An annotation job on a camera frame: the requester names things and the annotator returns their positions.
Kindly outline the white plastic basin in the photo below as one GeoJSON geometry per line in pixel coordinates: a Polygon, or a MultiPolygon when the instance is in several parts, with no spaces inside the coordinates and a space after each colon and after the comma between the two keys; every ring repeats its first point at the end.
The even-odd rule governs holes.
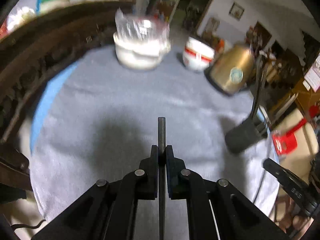
{"type": "Polygon", "coordinates": [[[126,68],[135,70],[155,69],[171,51],[169,40],[139,41],[120,38],[113,34],[118,61],[126,68]]]}

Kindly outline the dark carved wooden chair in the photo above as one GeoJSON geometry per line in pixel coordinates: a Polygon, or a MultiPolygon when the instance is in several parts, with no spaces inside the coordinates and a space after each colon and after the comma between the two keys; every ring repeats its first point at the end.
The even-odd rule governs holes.
{"type": "Polygon", "coordinates": [[[37,16],[1,40],[1,183],[31,190],[29,162],[12,145],[47,82],[113,41],[115,13],[130,2],[87,2],[37,16]]]}

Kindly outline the grey table cloth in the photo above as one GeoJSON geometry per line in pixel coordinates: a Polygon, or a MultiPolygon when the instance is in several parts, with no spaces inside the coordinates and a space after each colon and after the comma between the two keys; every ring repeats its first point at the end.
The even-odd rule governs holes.
{"type": "Polygon", "coordinates": [[[136,170],[165,117],[176,158],[204,179],[228,180],[268,216],[279,189],[263,169],[274,156],[270,141],[239,155],[225,145],[252,103],[250,92],[226,96],[186,70],[178,48],[146,72],[121,66],[114,46],[90,51],[48,83],[34,115],[30,179],[39,212],[50,223],[98,179],[136,170]]]}

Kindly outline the dark grey utensil holder cup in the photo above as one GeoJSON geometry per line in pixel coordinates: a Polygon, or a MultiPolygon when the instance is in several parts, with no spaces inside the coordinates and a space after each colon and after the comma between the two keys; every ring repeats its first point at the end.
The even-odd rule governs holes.
{"type": "Polygon", "coordinates": [[[241,124],[228,131],[225,143],[229,152],[240,154],[259,141],[267,138],[267,123],[259,118],[248,117],[241,124]]]}

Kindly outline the dark wooden chopstick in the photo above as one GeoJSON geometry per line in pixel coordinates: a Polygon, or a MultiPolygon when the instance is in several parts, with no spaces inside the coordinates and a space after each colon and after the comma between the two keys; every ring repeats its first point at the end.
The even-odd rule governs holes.
{"type": "Polygon", "coordinates": [[[251,109],[251,112],[249,115],[250,119],[252,119],[252,120],[257,113],[261,89],[264,86],[263,80],[264,80],[265,74],[266,74],[268,55],[266,53],[262,53],[259,55],[258,59],[259,59],[259,61],[257,62],[257,67],[256,67],[256,91],[255,91],[255,95],[253,98],[252,109],[251,109]]]}

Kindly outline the gold electric kettle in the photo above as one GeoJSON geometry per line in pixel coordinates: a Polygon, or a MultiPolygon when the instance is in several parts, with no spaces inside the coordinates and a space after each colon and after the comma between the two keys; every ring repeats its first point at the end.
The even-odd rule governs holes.
{"type": "Polygon", "coordinates": [[[254,66],[254,54],[250,45],[236,43],[230,50],[221,54],[204,71],[209,83],[222,93],[232,96],[247,82],[254,66]]]}

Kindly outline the red plastic stool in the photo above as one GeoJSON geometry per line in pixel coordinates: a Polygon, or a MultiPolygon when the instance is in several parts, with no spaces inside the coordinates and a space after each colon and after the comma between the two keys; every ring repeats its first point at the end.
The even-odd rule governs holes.
{"type": "Polygon", "coordinates": [[[303,118],[298,124],[285,132],[276,132],[271,134],[271,139],[278,156],[288,155],[297,148],[297,139],[295,132],[307,123],[307,119],[303,118]]]}

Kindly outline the white red ceramic bowl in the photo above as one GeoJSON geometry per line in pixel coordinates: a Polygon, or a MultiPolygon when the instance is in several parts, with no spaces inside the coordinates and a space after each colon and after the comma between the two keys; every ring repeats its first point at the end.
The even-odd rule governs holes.
{"type": "Polygon", "coordinates": [[[214,57],[213,48],[193,37],[188,37],[182,54],[185,68],[193,72],[204,71],[213,62],[214,57]]]}

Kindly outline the clear plastic bag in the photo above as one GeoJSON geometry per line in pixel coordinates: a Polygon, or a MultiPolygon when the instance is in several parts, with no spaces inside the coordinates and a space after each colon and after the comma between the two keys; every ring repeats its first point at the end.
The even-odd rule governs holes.
{"type": "Polygon", "coordinates": [[[124,14],[118,8],[115,14],[118,37],[126,40],[142,42],[161,41],[169,39],[169,25],[151,16],[124,14]]]}

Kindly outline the framed wall picture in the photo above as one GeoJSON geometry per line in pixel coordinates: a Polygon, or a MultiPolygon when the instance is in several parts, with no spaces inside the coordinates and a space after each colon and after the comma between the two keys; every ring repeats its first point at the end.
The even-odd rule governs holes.
{"type": "Polygon", "coordinates": [[[229,16],[236,20],[240,20],[244,14],[245,9],[238,3],[234,2],[231,9],[229,10],[229,16]]]}

